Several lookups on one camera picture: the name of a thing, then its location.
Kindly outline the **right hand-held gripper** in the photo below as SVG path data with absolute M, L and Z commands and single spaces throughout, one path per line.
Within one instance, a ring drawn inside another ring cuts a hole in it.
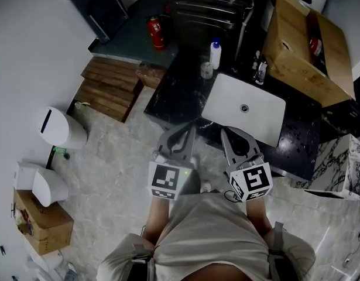
M 221 130 L 221 141 L 228 162 L 225 175 L 236 196 L 246 202 L 267 195 L 273 188 L 270 165 L 264 162 L 254 137 L 226 127 Z

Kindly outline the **chrome faucet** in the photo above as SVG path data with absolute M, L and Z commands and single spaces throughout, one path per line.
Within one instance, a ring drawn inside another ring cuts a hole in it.
M 259 50 L 255 53 L 255 58 L 253 61 L 253 81 L 258 85 L 263 85 L 265 81 L 266 70 L 268 63 L 264 55 L 261 54 Z

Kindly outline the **white marble cabinet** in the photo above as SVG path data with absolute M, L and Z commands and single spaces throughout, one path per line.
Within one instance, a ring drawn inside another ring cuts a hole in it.
M 294 181 L 292 187 L 320 197 L 360 201 L 360 140 L 344 135 L 318 147 L 309 181 Z

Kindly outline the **white rounded appliance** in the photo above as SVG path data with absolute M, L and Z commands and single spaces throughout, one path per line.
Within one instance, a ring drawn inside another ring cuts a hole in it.
M 44 207 L 67 200 L 70 193 L 67 183 L 55 171 L 28 162 L 17 162 L 14 188 L 31 191 Z

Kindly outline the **person's beige shirt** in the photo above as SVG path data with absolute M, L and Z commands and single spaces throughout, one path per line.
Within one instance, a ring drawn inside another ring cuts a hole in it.
M 157 244 L 128 234 L 100 264 L 97 281 L 308 281 L 313 248 L 272 228 L 264 240 L 246 208 L 222 193 L 181 196 Z

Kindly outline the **small brown cardboard box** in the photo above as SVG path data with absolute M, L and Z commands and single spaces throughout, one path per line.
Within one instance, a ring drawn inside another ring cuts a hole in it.
M 17 229 L 39 255 L 69 246 L 74 221 L 58 203 L 44 207 L 31 191 L 14 190 L 12 212 Z

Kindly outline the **red fire extinguisher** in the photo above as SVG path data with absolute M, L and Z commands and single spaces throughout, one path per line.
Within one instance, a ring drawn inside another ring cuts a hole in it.
M 150 16 L 146 21 L 153 45 L 156 50 L 161 51 L 166 48 L 162 25 L 158 16 Z

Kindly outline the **black marble vanity counter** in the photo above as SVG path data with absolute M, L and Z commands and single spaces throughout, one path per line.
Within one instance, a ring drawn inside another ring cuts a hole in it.
M 145 114 L 163 129 L 183 122 L 194 122 L 197 135 L 206 144 L 222 149 L 221 126 L 201 117 L 214 79 L 201 78 L 205 56 L 196 50 L 182 50 L 172 61 L 150 99 Z M 321 105 L 289 85 L 271 77 L 261 89 L 286 102 L 279 145 L 259 143 L 264 157 L 279 175 L 309 181 L 316 164 L 320 141 Z

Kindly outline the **person's left forearm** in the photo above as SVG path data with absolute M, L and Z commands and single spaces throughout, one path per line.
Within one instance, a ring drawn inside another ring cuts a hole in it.
M 142 237 L 156 245 L 169 221 L 169 200 L 153 197 Z

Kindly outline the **red packet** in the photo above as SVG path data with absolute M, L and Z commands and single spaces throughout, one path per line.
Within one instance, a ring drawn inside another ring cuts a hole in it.
M 310 51 L 314 56 L 319 56 L 323 51 L 323 43 L 317 37 L 312 37 L 310 40 Z

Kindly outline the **brown wooden block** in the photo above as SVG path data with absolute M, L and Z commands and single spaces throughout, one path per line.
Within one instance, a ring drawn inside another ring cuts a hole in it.
M 166 69 L 160 66 L 141 64 L 136 69 L 136 75 L 143 85 L 152 89 L 157 89 L 165 74 Z

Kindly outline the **person's right forearm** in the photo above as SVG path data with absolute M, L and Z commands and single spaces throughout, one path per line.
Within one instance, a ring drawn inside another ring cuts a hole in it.
M 266 240 L 266 236 L 273 229 L 266 214 L 264 198 L 256 198 L 246 202 L 246 216 L 253 224 L 259 235 Z

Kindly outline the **white rectangular sink basin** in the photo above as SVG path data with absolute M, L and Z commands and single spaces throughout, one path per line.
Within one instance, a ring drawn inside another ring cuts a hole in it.
M 285 109 L 282 98 L 219 73 L 201 116 L 216 124 L 240 129 L 257 141 L 276 147 Z

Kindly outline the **power strip with green light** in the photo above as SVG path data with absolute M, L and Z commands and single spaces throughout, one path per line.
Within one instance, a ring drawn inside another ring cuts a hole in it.
M 60 148 L 60 147 L 54 146 L 52 151 L 56 154 L 62 155 L 62 157 L 64 157 L 66 160 L 69 160 L 69 158 L 70 158 L 70 155 L 65 148 Z

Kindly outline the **frosted glass bottle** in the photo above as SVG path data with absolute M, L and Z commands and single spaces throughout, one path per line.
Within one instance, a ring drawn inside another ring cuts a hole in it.
M 201 77 L 205 80 L 209 80 L 213 76 L 213 66 L 210 62 L 204 62 L 201 64 Z

